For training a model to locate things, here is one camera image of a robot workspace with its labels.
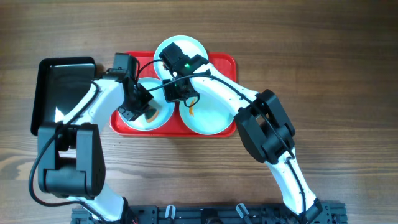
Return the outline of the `orange green sponge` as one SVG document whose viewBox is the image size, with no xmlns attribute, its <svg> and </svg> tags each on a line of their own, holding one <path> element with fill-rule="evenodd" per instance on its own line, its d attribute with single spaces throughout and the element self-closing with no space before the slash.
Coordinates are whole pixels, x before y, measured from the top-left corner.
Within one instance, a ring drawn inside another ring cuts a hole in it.
<svg viewBox="0 0 398 224">
<path fill-rule="evenodd" d="M 158 115 L 159 115 L 159 110 L 151 106 L 148 109 L 146 109 L 144 113 L 144 117 L 147 123 L 153 122 Z"/>
</svg>

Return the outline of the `light blue plate top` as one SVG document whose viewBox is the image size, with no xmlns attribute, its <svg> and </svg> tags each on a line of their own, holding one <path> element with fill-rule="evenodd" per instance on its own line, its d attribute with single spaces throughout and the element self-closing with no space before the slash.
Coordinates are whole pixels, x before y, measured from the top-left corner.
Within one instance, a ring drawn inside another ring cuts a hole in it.
<svg viewBox="0 0 398 224">
<path fill-rule="evenodd" d="M 186 36 L 186 35 L 175 35 L 172 37 L 169 37 L 168 39 L 164 40 L 156 49 L 155 54 L 154 54 L 154 60 L 160 59 L 159 54 L 161 51 L 171 43 L 175 43 L 177 46 L 179 46 L 182 50 L 182 52 L 185 55 L 188 55 L 189 57 L 193 57 L 196 54 L 201 55 L 202 57 L 208 59 L 208 54 L 204 46 L 194 39 L 193 37 Z M 168 70 L 166 70 L 163 66 L 162 63 L 156 62 L 154 64 L 154 70 L 156 72 L 156 75 L 161 79 L 171 79 L 172 76 L 169 73 Z"/>
</svg>

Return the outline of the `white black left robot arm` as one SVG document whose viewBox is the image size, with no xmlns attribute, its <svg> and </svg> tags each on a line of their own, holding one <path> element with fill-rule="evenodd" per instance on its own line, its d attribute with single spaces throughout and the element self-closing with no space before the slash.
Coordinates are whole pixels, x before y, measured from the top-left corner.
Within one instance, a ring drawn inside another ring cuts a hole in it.
<svg viewBox="0 0 398 224">
<path fill-rule="evenodd" d="M 100 223 L 137 223 L 128 201 L 105 182 L 100 132 L 120 111 L 134 121 L 150 110 L 151 94 L 138 83 L 138 61 L 117 53 L 113 66 L 96 75 L 91 57 L 46 58 L 39 63 L 31 133 L 37 157 L 28 189 L 78 204 Z"/>
</svg>

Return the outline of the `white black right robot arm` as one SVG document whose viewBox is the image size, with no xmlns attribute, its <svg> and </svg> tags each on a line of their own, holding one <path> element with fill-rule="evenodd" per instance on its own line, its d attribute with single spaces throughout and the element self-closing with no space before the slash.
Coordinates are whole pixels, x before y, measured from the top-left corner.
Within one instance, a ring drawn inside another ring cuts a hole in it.
<svg viewBox="0 0 398 224">
<path fill-rule="evenodd" d="M 322 212 L 317 196 L 308 187 L 300 170 L 293 137 L 295 129 L 278 97 L 270 90 L 258 93 L 219 72 L 194 44 L 175 42 L 158 47 L 158 57 L 172 79 L 164 83 L 174 100 L 188 94 L 212 96 L 224 105 L 247 152 L 271 170 L 285 206 L 300 223 L 311 223 Z"/>
</svg>

